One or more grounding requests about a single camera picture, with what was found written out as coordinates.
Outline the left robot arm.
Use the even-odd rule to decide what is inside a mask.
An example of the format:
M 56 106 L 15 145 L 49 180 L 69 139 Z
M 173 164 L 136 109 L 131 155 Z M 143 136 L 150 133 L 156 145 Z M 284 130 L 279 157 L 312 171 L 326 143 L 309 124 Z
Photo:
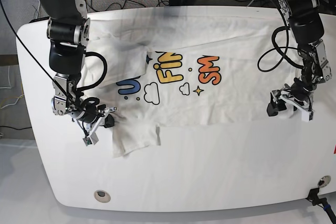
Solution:
M 301 71 L 301 76 L 294 78 L 291 86 L 285 84 L 281 89 L 272 90 L 267 107 L 268 116 L 292 109 L 301 111 L 303 121 L 313 119 L 313 92 L 319 84 L 332 78 L 332 71 L 327 60 L 325 45 L 322 40 L 324 27 L 319 15 L 319 0 L 278 0 L 275 4 L 284 25 L 274 30 L 271 36 L 273 49 L 282 60 Z M 278 46 L 276 36 L 285 31 L 292 34 L 298 56 L 303 64 L 295 63 L 287 56 L 288 45 Z

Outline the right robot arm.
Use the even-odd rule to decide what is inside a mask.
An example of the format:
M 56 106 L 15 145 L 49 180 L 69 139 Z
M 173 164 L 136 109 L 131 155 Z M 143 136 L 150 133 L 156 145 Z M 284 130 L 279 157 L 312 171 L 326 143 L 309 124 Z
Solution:
M 98 98 L 82 98 L 86 90 L 97 87 L 104 80 L 108 70 L 107 61 L 101 54 L 86 51 L 90 28 L 86 0 L 40 0 L 40 3 L 49 16 L 49 66 L 56 73 L 53 78 L 53 112 L 56 115 L 69 114 L 82 127 L 85 137 L 90 137 L 96 126 L 113 127 L 112 108 L 101 104 Z M 95 83 L 78 87 L 87 57 L 99 58 L 103 72 Z

